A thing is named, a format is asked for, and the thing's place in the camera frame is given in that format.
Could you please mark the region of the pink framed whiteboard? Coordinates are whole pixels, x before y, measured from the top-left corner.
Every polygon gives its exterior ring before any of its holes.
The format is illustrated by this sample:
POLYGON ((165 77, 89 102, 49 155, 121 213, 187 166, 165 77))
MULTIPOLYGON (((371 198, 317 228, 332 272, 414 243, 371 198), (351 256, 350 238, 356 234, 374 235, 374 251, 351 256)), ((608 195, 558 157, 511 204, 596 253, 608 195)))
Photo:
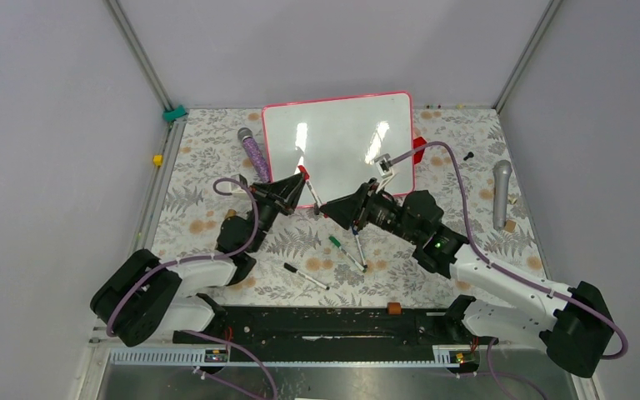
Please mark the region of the pink framed whiteboard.
POLYGON ((323 202, 378 178, 373 161, 413 147, 408 92, 373 93, 266 106, 261 113, 272 180, 304 166, 323 202))

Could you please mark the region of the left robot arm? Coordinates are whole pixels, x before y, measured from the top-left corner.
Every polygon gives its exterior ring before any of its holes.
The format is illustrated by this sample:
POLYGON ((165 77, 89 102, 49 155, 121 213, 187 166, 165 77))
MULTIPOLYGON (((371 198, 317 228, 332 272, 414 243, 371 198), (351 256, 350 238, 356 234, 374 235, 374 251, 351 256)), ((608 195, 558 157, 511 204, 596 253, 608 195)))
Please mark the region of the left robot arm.
POLYGON ((299 172, 276 182, 248 183, 244 176, 223 177, 213 185, 228 183, 245 193, 250 211, 227 215, 211 252, 164 262, 146 248, 133 252, 95 292, 91 311, 105 323, 105 333, 134 347, 156 333, 194 331, 213 343, 225 331, 221 308, 205 294, 207 288, 232 286, 243 281, 257 261, 253 258, 279 215, 297 208, 308 176, 299 172))

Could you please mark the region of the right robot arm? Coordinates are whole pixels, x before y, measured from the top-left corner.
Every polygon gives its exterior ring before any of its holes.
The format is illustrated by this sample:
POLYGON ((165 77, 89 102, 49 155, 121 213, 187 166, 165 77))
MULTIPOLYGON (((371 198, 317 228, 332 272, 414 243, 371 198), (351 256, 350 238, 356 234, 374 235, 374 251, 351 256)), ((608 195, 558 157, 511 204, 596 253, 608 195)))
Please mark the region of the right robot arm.
POLYGON ((453 342, 465 343, 475 335, 521 343, 580 378, 592 377, 604 360, 615 330, 597 287, 584 281, 570 287, 510 264, 495 267, 484 261, 471 239, 443 224, 443 210, 430 192, 411 192, 398 202, 371 179, 319 211, 342 228, 381 228, 415 245, 412 257, 428 272, 470 283, 507 302, 500 307, 459 297, 444 322, 453 342))

